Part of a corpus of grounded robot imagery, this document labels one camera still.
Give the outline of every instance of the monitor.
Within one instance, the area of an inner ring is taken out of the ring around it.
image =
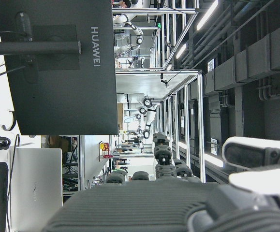
[[[0,31],[21,134],[117,134],[110,0],[0,0]]]

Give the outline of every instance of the computer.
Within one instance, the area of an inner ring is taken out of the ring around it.
[[[40,232],[62,207],[61,149],[15,151],[11,184],[11,229]]]
[[[111,5],[0,0],[0,55],[21,134],[117,134]]]

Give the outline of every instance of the fluorescent light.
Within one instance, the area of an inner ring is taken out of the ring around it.
[[[187,45],[184,44],[181,49],[179,50],[179,52],[177,53],[177,59],[180,57],[180,55],[182,55],[183,51],[186,49]]]
[[[200,28],[204,25],[204,23],[207,22],[208,18],[214,12],[217,6],[218,6],[218,0],[215,0],[215,2],[213,2],[211,7],[207,10],[206,14],[203,16],[203,18],[201,18],[200,22],[197,25],[197,30],[200,30]]]
[[[221,168],[223,167],[223,161],[214,156],[211,156],[211,155],[205,153],[204,159],[212,164],[215,164],[218,167],[221,167]]]
[[[184,149],[187,149],[187,145],[182,143],[182,142],[178,142],[178,145],[181,147],[181,148],[184,148]]]

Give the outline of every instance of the silver laptop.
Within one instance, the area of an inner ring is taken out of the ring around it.
[[[40,232],[61,207],[61,149],[16,148],[11,228],[17,232]]]

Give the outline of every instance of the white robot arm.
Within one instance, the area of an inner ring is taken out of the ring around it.
[[[133,29],[133,31],[136,34],[136,42],[133,43],[133,44],[122,46],[122,47],[115,46],[114,47],[114,53],[126,53],[126,52],[129,52],[129,51],[132,51],[132,50],[139,49],[141,43],[143,42],[143,32],[142,32],[142,30],[139,29],[139,27],[137,27],[135,24],[133,24],[125,14],[122,14],[120,17],[118,17],[117,21],[119,21],[119,23],[123,23],[123,24],[127,23]]]

